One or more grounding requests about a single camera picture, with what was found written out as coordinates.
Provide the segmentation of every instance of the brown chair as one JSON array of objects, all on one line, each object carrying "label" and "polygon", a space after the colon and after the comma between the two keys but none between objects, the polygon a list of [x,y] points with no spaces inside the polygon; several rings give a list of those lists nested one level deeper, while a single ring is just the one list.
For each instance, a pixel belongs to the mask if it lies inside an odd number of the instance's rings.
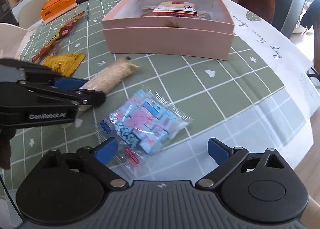
[{"label": "brown chair", "polygon": [[19,12],[18,23],[21,28],[27,29],[41,20],[42,6],[48,0],[31,0]]}]

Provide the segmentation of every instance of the table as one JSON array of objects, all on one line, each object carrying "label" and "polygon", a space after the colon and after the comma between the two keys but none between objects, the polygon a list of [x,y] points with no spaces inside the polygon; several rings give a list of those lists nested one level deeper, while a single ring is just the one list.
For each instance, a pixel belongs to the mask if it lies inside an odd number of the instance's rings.
[{"label": "table", "polygon": [[[293,168],[300,162],[312,145],[308,115],[319,106],[320,99],[309,79],[303,78],[310,62],[290,41],[257,15],[223,0],[235,21],[228,61],[179,55],[111,54],[101,31],[101,20],[119,1],[90,0],[80,4],[42,26],[23,50],[21,59],[30,61],[61,24],[86,10],[71,35],[62,40],[59,51],[87,54],[73,77],[89,79],[127,55],[141,68],[115,87],[102,106],[82,114],[82,123],[65,129],[56,125],[17,131],[11,140],[12,168],[4,171],[8,189],[18,188],[49,149],[58,148],[65,153],[98,145],[92,126],[121,106],[141,85],[157,91],[194,121],[178,133],[167,150],[150,158],[138,179],[197,181],[217,167],[206,149],[211,137],[251,152],[276,148]],[[281,42],[285,50],[270,45],[273,42]],[[121,168],[114,170],[128,179]]]}]

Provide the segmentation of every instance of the blue candy wrapper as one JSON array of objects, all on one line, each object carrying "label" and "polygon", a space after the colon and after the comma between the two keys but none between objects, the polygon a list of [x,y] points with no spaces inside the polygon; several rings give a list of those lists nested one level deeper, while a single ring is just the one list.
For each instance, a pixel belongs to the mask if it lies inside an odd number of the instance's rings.
[{"label": "blue candy wrapper", "polygon": [[115,160],[135,178],[149,156],[166,147],[192,119],[158,93],[140,89],[95,127],[100,140],[116,134],[121,138]]}]

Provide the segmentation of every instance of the white chair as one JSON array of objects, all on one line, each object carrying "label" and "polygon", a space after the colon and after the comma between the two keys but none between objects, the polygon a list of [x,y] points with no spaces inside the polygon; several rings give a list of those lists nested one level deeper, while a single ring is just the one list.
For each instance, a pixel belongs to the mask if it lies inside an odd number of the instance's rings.
[{"label": "white chair", "polygon": [[27,34],[27,30],[11,25],[0,23],[0,55],[4,58],[19,59],[20,46]]},{"label": "white chair", "polygon": [[42,6],[48,0],[31,0],[19,12],[18,23],[21,28],[27,29],[41,20]]}]

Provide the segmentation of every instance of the green checkered tablecloth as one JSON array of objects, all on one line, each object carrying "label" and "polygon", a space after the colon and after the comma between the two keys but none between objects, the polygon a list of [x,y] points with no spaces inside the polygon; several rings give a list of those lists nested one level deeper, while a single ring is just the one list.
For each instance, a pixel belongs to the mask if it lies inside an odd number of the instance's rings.
[{"label": "green checkered tablecloth", "polygon": [[[73,77],[89,79],[127,55],[140,69],[117,85],[102,106],[82,114],[79,127],[73,124],[68,128],[55,125],[18,130],[11,140],[12,167],[4,171],[8,189],[18,188],[49,149],[75,152],[82,146],[98,145],[92,126],[121,106],[141,85],[157,91],[194,121],[172,140],[172,145],[179,145],[152,158],[148,167],[141,170],[140,179],[200,178],[214,165],[208,163],[206,152],[210,137],[230,147],[241,145],[252,152],[261,152],[267,147],[287,144],[304,125],[303,115],[281,80],[237,35],[228,61],[110,53],[101,20],[119,1],[90,0],[80,4],[77,9],[40,27],[22,52],[21,59],[30,61],[64,22],[85,10],[71,35],[62,40],[58,53],[86,54]],[[190,143],[198,137],[201,139]],[[188,170],[188,177],[175,172],[179,169]]]}]

